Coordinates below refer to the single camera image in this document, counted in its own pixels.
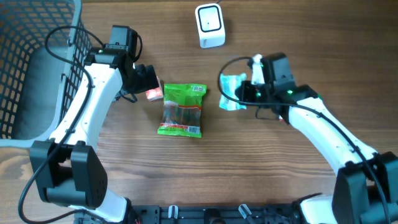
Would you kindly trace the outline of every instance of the green bag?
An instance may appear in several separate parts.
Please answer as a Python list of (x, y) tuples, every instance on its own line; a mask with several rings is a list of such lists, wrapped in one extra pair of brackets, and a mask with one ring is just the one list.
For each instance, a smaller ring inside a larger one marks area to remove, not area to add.
[(157, 134), (201, 138), (201, 101), (206, 85), (165, 84), (163, 119)]

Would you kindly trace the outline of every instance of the gray basket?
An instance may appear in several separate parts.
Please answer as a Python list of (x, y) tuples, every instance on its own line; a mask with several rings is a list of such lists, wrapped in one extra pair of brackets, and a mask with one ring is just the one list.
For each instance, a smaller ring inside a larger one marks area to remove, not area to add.
[[(67, 112), (83, 72), (51, 57), (44, 39), (58, 26), (83, 27), (80, 14), (80, 0), (0, 0), (0, 147), (48, 139)], [(82, 64), (91, 42), (67, 29), (49, 46)]]

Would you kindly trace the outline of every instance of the wooden table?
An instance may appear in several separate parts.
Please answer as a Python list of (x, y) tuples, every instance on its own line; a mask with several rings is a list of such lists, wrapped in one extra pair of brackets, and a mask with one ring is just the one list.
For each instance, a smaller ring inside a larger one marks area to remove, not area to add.
[[(364, 142), (398, 154), (396, 2), (225, 0), (226, 43), (207, 50), (199, 46), (195, 22), (200, 4), (83, 5), (86, 28), (105, 42), (113, 24), (138, 31), (144, 41), (139, 63), (153, 64), (165, 83), (202, 83), (209, 89), (201, 139), (157, 135), (161, 101), (139, 95), (137, 104), (111, 105), (98, 141), (111, 190), (134, 205), (263, 204), (332, 193), (335, 174), (303, 134), (278, 121), (255, 120), (255, 108), (227, 112), (218, 107), (221, 66), (257, 53), (285, 52), (298, 84), (319, 92)], [(27, 151), (0, 149), (1, 223), (21, 222), (16, 207), (31, 175)], [(26, 215), (34, 220), (66, 210), (42, 203), (35, 186), (25, 203)]]

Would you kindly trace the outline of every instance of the basket mesh side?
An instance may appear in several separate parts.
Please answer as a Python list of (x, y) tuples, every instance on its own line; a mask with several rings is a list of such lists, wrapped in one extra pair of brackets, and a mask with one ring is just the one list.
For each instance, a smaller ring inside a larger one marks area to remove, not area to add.
[[(0, 2), (0, 138), (12, 139), (14, 122), (18, 121), (18, 107), (32, 54), (44, 46), (45, 36), (58, 26), (72, 24), (72, 0), (7, 0)], [(67, 46), (69, 29), (53, 34), (49, 46)], [(83, 55), (91, 43), (82, 31), (77, 32), (75, 55), (68, 58), (82, 64)], [(82, 71), (71, 67), (62, 106), (62, 118), (76, 94)]]

